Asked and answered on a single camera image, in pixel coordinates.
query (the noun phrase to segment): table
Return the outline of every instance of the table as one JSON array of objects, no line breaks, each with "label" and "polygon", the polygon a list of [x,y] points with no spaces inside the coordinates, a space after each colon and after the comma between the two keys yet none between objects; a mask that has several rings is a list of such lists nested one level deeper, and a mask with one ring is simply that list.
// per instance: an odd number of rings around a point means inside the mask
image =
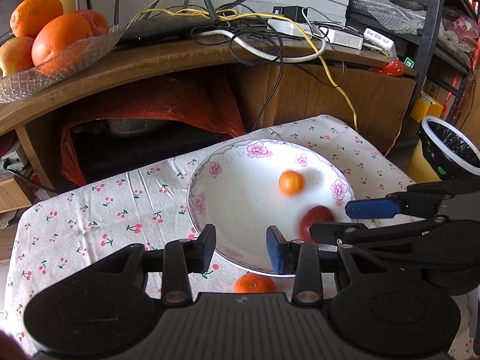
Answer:
[{"label": "table", "polygon": [[[122,247],[141,242],[146,250],[162,249],[171,240],[195,237],[186,207],[186,190],[198,163],[213,151],[239,140],[280,139],[318,152],[346,176],[357,199],[405,191],[412,181],[388,162],[366,139],[340,120],[321,115],[286,125],[267,127],[206,149],[161,161],[64,193],[26,211],[19,222],[5,292],[5,328],[29,353],[33,347],[22,310],[30,298]],[[397,215],[388,220],[362,221],[380,227],[414,221]],[[205,274],[191,274],[198,292],[231,292],[245,273],[214,255]],[[277,289],[291,293],[293,278],[275,278]],[[323,274],[325,298],[335,295],[332,274]],[[160,297],[161,274],[149,274],[146,292]],[[456,297],[459,303],[464,296]],[[468,340],[463,304],[463,328],[456,357],[464,359]]]}]

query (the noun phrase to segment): red plastic bag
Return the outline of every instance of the red plastic bag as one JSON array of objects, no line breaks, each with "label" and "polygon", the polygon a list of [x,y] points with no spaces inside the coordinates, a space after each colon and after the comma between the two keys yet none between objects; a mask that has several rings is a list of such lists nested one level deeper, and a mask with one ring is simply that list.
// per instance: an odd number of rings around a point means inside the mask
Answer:
[{"label": "red plastic bag", "polygon": [[379,69],[377,67],[372,67],[369,71],[375,71],[377,73],[388,74],[389,76],[402,76],[405,74],[405,65],[400,62],[398,59],[394,59],[387,66]]},{"label": "red plastic bag", "polygon": [[237,103],[217,67],[135,81],[73,103],[61,132],[61,173],[86,184],[70,128],[101,119],[177,120],[228,138],[245,134]]}]

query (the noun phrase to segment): glass fruit bowl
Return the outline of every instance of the glass fruit bowl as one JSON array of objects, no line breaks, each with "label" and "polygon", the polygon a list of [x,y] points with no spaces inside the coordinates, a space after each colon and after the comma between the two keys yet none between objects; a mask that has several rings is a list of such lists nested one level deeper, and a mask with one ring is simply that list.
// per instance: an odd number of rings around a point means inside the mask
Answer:
[{"label": "glass fruit bowl", "polygon": [[114,48],[126,28],[114,25],[107,35],[78,40],[50,61],[1,78],[0,103],[23,100],[86,69]]}]

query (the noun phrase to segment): white plate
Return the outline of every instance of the white plate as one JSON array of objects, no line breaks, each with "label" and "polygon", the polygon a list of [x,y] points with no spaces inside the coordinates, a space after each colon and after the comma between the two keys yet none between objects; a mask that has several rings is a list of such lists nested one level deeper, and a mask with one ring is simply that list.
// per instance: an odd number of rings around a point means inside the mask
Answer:
[{"label": "white plate", "polygon": [[[305,190],[280,192],[278,178],[288,170],[302,173]],[[335,221],[351,222],[345,204],[354,200],[344,175],[318,153],[282,140],[254,139],[217,150],[193,174],[187,191],[188,212],[197,232],[212,223],[215,249],[230,263],[263,275],[273,273],[266,250],[266,229],[275,225],[287,240],[298,239],[304,214],[317,205]]]}]

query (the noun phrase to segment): wooden board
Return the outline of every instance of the wooden board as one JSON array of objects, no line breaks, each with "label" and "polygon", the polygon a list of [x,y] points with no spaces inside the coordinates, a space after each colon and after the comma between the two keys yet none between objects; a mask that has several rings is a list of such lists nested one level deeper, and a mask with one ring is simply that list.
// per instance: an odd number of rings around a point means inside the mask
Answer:
[{"label": "wooden board", "polygon": [[56,191],[76,188],[60,173],[60,135],[67,112],[67,107],[62,107],[15,129],[40,182]]},{"label": "wooden board", "polygon": [[34,200],[27,183],[17,176],[0,181],[0,212],[30,207]]},{"label": "wooden board", "polygon": [[0,229],[0,266],[7,266],[10,263],[16,234],[17,223]]},{"label": "wooden board", "polygon": [[[328,82],[322,67],[312,65],[303,67],[324,83]],[[242,112],[245,127],[249,131],[277,80],[279,66],[255,68],[235,66],[231,69],[235,74],[230,73],[229,77],[239,80],[238,85],[231,84],[232,90]],[[331,67],[330,72],[334,80],[341,83],[341,68]],[[341,86],[357,112],[359,133],[381,152],[385,152],[398,133],[415,81],[347,68]],[[338,117],[353,127],[352,111],[345,98],[335,88],[319,83],[296,67],[286,66],[280,86],[256,128],[288,123],[319,114]]]},{"label": "wooden board", "polygon": [[[266,49],[262,43],[256,46]],[[239,56],[251,58],[251,54],[239,46],[234,45],[234,48]],[[340,46],[335,49],[338,52],[327,48],[323,57],[333,61],[339,61],[342,58],[348,63],[380,68],[390,62],[390,59],[384,55],[368,50],[358,51]],[[308,54],[311,54],[311,49],[304,41],[285,41],[285,56]],[[227,44],[206,46],[191,40],[130,50],[114,50],[90,68],[28,99],[0,104],[0,134],[22,126],[63,105],[109,88],[173,71],[231,62],[235,62],[235,59],[230,54]],[[406,73],[415,75],[416,71],[407,68]]]},{"label": "wooden board", "polygon": [[475,92],[472,90],[465,101],[457,128],[461,127],[462,133],[470,138],[476,147],[480,147],[480,73],[478,72],[476,80],[478,85]]}]

